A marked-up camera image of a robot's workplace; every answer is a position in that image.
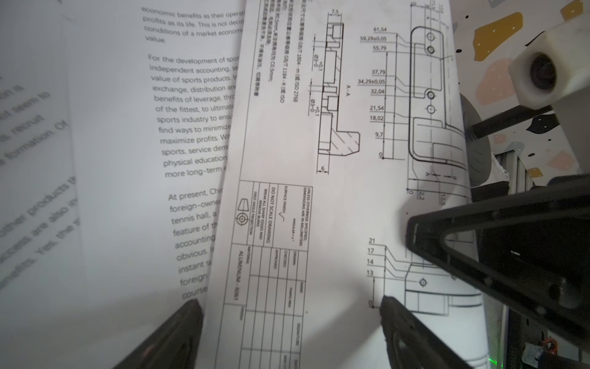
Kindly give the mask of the white text sheet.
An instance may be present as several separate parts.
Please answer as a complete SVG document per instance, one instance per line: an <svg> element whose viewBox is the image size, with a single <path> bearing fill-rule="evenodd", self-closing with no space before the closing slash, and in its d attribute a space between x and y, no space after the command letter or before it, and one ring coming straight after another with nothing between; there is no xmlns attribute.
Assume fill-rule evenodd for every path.
<svg viewBox="0 0 590 369"><path fill-rule="evenodd" d="M85 274L59 1L1 4L1 366L75 368Z"/></svg>
<svg viewBox="0 0 590 369"><path fill-rule="evenodd" d="M243 1L67 1L81 234L106 321L207 291Z"/></svg>

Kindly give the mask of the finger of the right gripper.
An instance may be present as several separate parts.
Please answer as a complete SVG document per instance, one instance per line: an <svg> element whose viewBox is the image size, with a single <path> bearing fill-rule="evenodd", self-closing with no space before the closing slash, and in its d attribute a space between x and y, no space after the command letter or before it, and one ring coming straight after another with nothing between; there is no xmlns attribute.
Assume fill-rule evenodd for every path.
<svg viewBox="0 0 590 369"><path fill-rule="evenodd" d="M588 350L588 175L414 216L406 245Z"/></svg>

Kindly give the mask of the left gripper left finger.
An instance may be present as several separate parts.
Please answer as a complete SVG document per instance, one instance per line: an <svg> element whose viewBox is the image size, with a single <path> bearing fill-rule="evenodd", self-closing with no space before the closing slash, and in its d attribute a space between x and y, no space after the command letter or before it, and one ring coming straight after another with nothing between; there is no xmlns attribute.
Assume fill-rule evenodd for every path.
<svg viewBox="0 0 590 369"><path fill-rule="evenodd" d="M193 369L203 321L199 301L187 301L115 369Z"/></svg>

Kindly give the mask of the white technical drawing sheet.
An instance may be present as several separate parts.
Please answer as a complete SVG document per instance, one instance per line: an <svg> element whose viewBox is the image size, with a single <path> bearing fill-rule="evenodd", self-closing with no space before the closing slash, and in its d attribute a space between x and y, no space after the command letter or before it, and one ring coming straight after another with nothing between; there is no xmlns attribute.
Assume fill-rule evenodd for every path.
<svg viewBox="0 0 590 369"><path fill-rule="evenodd" d="M448 1L248 1L199 368L387 368L395 297L490 365L481 293L411 252L468 204Z"/></svg>

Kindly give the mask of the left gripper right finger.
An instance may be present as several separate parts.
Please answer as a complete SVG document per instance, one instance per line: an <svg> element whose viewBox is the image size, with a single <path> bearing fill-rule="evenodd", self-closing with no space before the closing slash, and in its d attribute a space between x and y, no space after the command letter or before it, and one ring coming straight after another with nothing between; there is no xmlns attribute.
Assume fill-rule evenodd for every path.
<svg viewBox="0 0 590 369"><path fill-rule="evenodd" d="M382 298L380 319L390 367L470 367L396 298Z"/></svg>

